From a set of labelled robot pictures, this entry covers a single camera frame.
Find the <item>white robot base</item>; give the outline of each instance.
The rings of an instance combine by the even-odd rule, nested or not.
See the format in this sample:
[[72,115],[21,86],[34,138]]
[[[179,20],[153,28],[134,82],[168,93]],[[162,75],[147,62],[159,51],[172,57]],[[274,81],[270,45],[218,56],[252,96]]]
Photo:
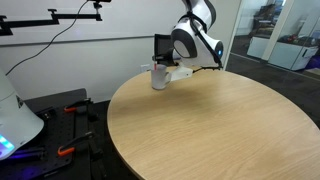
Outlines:
[[43,126],[0,70],[0,161],[37,136]]
[[184,67],[182,63],[171,72],[171,81],[177,81],[185,78],[192,77],[193,70],[190,68]]

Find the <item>white cup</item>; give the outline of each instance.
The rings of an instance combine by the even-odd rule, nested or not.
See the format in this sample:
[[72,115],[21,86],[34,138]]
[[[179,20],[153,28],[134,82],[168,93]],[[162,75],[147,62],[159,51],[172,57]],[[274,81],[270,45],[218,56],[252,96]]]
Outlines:
[[151,70],[151,85],[153,89],[164,89],[170,81],[171,73],[167,72],[167,66],[157,64],[156,69]]

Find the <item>orange handle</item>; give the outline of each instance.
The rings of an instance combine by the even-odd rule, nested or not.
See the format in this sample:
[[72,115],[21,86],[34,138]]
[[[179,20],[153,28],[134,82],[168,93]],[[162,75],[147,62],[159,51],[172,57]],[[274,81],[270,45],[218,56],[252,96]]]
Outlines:
[[58,155],[59,155],[60,157],[65,156],[65,155],[68,155],[68,154],[70,154],[70,153],[73,153],[74,150],[75,150],[75,148],[72,147],[72,148],[66,149],[66,150],[64,150],[64,151],[61,151],[61,148],[62,148],[62,146],[59,147],[59,149],[58,149]]
[[72,108],[64,108],[64,112],[66,113],[70,113],[70,112],[75,112],[77,110],[77,108],[72,107]]

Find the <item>white wall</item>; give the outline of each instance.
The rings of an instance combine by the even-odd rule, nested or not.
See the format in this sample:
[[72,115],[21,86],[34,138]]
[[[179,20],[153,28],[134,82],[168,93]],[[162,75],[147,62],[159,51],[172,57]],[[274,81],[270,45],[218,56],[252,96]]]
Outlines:
[[260,10],[261,6],[268,4],[268,0],[243,0],[243,9],[236,35],[248,35],[253,26],[253,16]]
[[[61,34],[56,39],[56,42],[145,37],[152,36],[155,31],[159,33],[168,32],[177,23],[177,19],[181,17],[181,14],[185,13],[185,7],[180,1],[114,0],[111,3],[101,3],[102,8],[99,13],[103,21],[95,21],[93,19],[78,20],[72,29]],[[7,16],[5,21],[51,19],[51,13],[47,11],[48,8],[56,8],[57,14],[73,14],[78,11],[84,2],[86,1],[1,1],[0,12],[1,15]],[[92,2],[88,2],[81,10],[81,14],[95,13],[96,10],[93,8]],[[72,20],[62,19],[59,20],[59,25],[13,28],[14,36],[2,36],[0,45],[49,42],[50,38],[48,37],[53,37],[66,29],[71,22]]]
[[[211,2],[218,17],[208,34],[223,41],[225,54],[222,61],[225,62],[241,1]],[[7,72],[43,47],[0,47],[0,68]],[[152,63],[152,55],[153,38],[58,43],[39,57],[20,65],[9,79],[23,99],[86,88],[88,96],[100,102],[110,100],[125,81],[139,74],[141,64]]]

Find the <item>wooden tabletop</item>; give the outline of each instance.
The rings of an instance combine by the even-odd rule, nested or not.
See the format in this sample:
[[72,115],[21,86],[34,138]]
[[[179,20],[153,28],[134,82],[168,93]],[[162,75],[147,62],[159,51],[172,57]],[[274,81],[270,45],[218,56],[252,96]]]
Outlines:
[[151,88],[123,84],[108,110],[112,141],[141,179],[320,179],[320,131],[295,104],[233,73],[202,70]]

